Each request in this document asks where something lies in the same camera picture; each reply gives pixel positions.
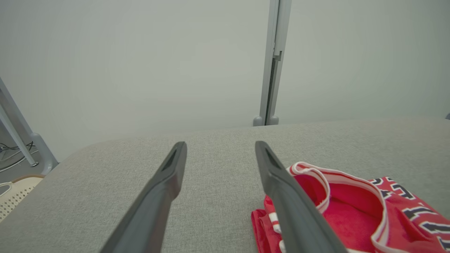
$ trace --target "gray upholstered surface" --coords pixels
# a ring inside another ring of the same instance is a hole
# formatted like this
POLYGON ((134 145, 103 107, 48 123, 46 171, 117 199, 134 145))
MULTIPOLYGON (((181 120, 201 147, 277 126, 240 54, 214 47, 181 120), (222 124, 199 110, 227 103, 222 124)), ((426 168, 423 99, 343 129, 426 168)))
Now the gray upholstered surface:
POLYGON ((73 154, 0 223, 1 252, 97 252, 176 141, 188 144, 163 252, 256 252, 250 212, 264 193, 254 142, 306 161, 390 176, 450 217, 450 121, 324 122, 114 140, 73 154))

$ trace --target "brown rim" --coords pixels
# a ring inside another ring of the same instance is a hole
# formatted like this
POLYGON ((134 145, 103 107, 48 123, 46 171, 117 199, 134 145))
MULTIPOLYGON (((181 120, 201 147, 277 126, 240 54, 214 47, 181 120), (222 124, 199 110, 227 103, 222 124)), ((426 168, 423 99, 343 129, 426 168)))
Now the brown rim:
POLYGON ((16 182, 19 182, 19 181, 22 180, 22 179, 29 178, 29 177, 44 178, 45 176, 44 176, 44 175, 26 175, 26 176, 21 176, 20 178, 11 181, 11 183, 14 184, 14 183, 16 183, 16 182))

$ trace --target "red clothing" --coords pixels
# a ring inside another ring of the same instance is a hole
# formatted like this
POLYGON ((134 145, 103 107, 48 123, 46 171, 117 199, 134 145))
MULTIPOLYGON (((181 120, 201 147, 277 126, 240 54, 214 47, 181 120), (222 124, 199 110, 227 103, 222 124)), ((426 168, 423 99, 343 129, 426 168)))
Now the red clothing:
MULTIPOLYGON (((287 168, 349 251, 447 252, 450 221, 388 177, 366 181, 296 163, 287 168)), ((260 253, 285 252, 272 200, 252 212, 260 253)))

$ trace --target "gray floor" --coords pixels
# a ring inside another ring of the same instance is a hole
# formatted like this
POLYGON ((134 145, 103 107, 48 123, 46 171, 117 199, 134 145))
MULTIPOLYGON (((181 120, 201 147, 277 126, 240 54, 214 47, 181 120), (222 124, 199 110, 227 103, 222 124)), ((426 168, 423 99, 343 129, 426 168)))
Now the gray floor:
MULTIPOLYGON (((32 148, 30 153, 36 151, 36 148, 32 148)), ((14 154, 15 152, 17 152, 17 150, 7 150, 4 151, 5 154, 3 155, 3 157, 8 157, 12 154, 14 154)), ((21 163, 15 165, 14 167, 4 171, 4 172, 0 172, 0 183, 5 183, 5 182, 11 182, 14 179, 17 179, 21 176, 25 176, 25 175, 32 175, 32 174, 41 174, 42 170, 44 169, 44 163, 41 162, 41 155, 39 154, 39 152, 34 153, 31 155, 35 161, 39 162, 38 165, 34 166, 34 167, 30 167, 30 163, 25 160, 22 161, 21 163)), ((0 168, 6 167, 10 164, 15 163, 16 161, 18 161, 19 159, 21 159, 23 157, 22 153, 17 154, 16 156, 14 156, 11 159, 8 159, 7 161, 3 161, 0 162, 0 168)), ((7 190, 8 187, 0 187, 0 194, 2 194, 5 190, 7 190)))

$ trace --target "metal frame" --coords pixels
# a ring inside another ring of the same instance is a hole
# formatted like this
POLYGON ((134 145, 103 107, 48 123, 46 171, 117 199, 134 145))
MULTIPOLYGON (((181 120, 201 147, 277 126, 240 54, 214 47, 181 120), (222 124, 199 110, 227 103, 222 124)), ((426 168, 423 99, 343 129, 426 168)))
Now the metal frame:
POLYGON ((261 106, 259 116, 253 119, 253 126, 278 124, 275 105, 288 36, 291 2, 292 0, 270 0, 261 106))
MULTIPOLYGON (((25 118, 23 117, 22 113, 20 112, 19 108, 17 107, 16 103, 14 102, 13 97, 11 96, 11 94, 9 93, 8 89, 6 88, 5 84, 3 83, 3 80, 0 77, 0 90, 3 92, 6 100, 8 101, 12 111, 14 112, 14 114, 17 116, 17 118, 19 119, 20 123, 23 125, 23 127, 25 128, 25 131, 27 132, 27 134, 30 136, 31 140, 33 141, 33 144, 36 146, 37 150, 39 150, 40 156, 44 162, 44 169, 42 170, 41 174, 42 175, 47 175, 54 167, 56 167, 56 165, 58 165, 58 161, 56 161, 56 158, 53 156, 52 152, 50 151, 49 147, 47 146, 47 144, 45 144, 44 140, 42 139, 42 137, 37 134, 34 133, 30 126, 28 125, 27 121, 25 120, 25 118)), ((29 157, 27 156, 29 154, 27 148, 25 145, 23 145, 25 147, 25 152, 23 150, 23 147, 21 147, 19 145, 19 143, 22 143, 22 140, 20 139, 18 133, 16 132, 16 130, 14 129, 14 127, 11 124, 11 121, 8 119, 6 112, 3 110, 3 108, 0 109, 0 118, 1 120, 4 122, 5 127, 7 128, 8 132, 11 134, 11 136, 13 137, 14 141, 18 144, 17 146, 20 148, 20 150, 23 152, 23 154, 25 155, 25 157, 27 158, 27 160, 30 162, 33 161, 33 163, 36 163, 33 158, 31 157, 31 155, 29 155, 29 157)))

